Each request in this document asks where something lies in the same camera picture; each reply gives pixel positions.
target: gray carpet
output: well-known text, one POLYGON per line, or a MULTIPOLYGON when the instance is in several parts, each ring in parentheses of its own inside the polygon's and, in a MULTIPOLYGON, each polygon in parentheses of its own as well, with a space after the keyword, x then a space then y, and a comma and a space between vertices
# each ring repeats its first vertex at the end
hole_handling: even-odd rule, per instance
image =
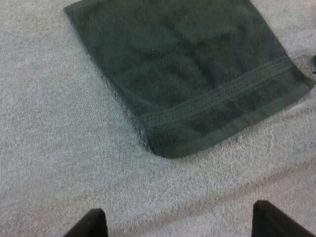
MULTIPOLYGON (((258 199, 316 233, 315 90, 207 151, 156 157, 64 13, 73 2, 1 2, 0 236, 61 237, 95 207, 111 237, 250 236, 258 199)), ((253 2, 311 77, 315 1, 253 2)))

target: dark green towel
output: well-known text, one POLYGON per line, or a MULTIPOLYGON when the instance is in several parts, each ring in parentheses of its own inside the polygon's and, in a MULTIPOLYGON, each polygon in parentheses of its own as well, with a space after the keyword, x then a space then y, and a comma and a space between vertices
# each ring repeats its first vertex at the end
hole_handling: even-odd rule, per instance
POLYGON ((160 156, 213 146, 315 84, 249 0, 83 0, 65 10, 160 156))

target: dark object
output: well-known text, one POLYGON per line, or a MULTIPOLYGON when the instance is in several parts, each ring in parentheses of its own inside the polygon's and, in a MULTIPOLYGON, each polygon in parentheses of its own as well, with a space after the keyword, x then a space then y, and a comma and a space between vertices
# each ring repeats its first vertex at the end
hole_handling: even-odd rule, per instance
POLYGON ((253 207, 252 237, 315 237, 268 201, 253 207))
MULTIPOLYGON (((316 237, 268 201, 253 207, 252 237, 316 237)), ((64 237, 108 237, 105 213, 90 210, 64 237)))
POLYGON ((249 0, 83 0, 65 11, 160 156, 207 149, 315 84, 249 0))
POLYGON ((311 59, 311 69, 313 74, 316 74, 316 55, 311 59))
POLYGON ((90 210, 64 237, 108 237, 104 211, 90 210))

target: carpet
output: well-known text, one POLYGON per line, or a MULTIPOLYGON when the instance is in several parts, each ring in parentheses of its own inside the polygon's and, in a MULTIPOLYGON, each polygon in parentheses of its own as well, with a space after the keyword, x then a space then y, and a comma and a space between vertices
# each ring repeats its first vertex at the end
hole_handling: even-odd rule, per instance
MULTIPOLYGON (((0 235, 63 236, 102 208, 109 236, 250 236, 267 199, 316 233, 316 92, 197 154, 166 159, 139 139, 63 8, 0 9, 0 235)), ((253 0, 312 77, 316 4, 253 0)))

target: towel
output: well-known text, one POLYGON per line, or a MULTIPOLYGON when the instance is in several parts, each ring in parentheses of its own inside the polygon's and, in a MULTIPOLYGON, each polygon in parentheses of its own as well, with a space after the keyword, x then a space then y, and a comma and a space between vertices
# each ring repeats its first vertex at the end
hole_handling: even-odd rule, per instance
POLYGON ((213 146, 315 84, 248 0, 83 0, 65 10, 159 156, 213 146))

